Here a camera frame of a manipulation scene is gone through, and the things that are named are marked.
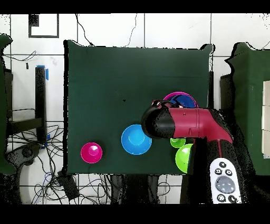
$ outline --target blue tape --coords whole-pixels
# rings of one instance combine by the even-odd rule
[[[49,69],[45,69],[46,79],[49,80]]]
[[[50,139],[51,139],[51,134],[47,134],[47,141],[50,140]],[[47,147],[47,146],[48,146],[48,143],[45,142],[45,143],[44,143],[44,146],[42,146],[41,149],[43,150],[43,149],[45,149],[45,147]]]

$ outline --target metal frame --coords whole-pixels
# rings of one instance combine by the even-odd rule
[[[59,38],[59,14],[57,14],[57,35],[56,36],[52,36],[52,35],[32,35],[32,27],[33,26],[37,26],[39,27],[39,23],[40,23],[40,16],[37,15],[37,14],[29,14],[28,15],[28,37],[29,38]]]
[[[11,70],[5,70],[5,82],[7,93],[7,118],[12,117],[12,80]],[[9,121],[7,123],[7,136],[14,135],[26,130],[36,128],[37,140],[40,143],[46,141],[46,89],[45,89],[45,68],[35,69],[35,118],[20,121]]]

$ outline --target remote button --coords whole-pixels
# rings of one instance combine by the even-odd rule
[[[215,170],[215,174],[217,174],[217,175],[221,175],[221,174],[222,174],[222,170],[221,170],[221,169],[219,169],[219,168],[217,168],[217,169]]]
[[[232,204],[235,204],[237,202],[237,199],[233,195],[230,195],[229,198],[228,198],[228,200]]]
[[[231,178],[221,176],[216,181],[216,188],[224,194],[231,194],[235,191],[235,184]]]
[[[224,196],[223,194],[219,194],[219,195],[217,196],[217,200],[218,200],[219,202],[225,202],[225,201],[226,201],[226,198],[225,198],[225,196]]]
[[[220,166],[221,168],[225,168],[225,167],[226,167],[226,163],[220,162],[220,163],[219,163],[219,166]]]
[[[232,176],[232,172],[231,172],[231,170],[225,170],[225,173],[228,175],[228,176]]]

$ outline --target pink bowl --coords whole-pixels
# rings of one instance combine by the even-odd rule
[[[194,98],[190,94],[187,94],[185,92],[172,92],[171,94],[166,95],[163,100],[168,100],[169,98],[174,97],[174,96],[177,96],[177,95],[190,96],[192,98],[193,102],[195,103],[196,107],[198,107],[198,104],[194,100]]]
[[[102,149],[95,142],[86,143],[81,149],[81,157],[87,163],[97,163],[102,157]]]

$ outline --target green backdrop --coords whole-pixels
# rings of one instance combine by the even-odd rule
[[[209,54],[203,50],[84,47],[68,41],[68,165],[69,173],[181,174],[177,149],[169,139],[153,139],[142,155],[121,145],[122,132],[140,124],[154,99],[174,91],[191,94],[207,106]],[[96,164],[81,159],[81,147],[96,142],[103,157]]]
[[[270,50],[255,50],[239,43],[228,62],[234,69],[236,121],[256,174],[270,175],[270,159],[264,159],[262,153],[263,81],[270,80]]]

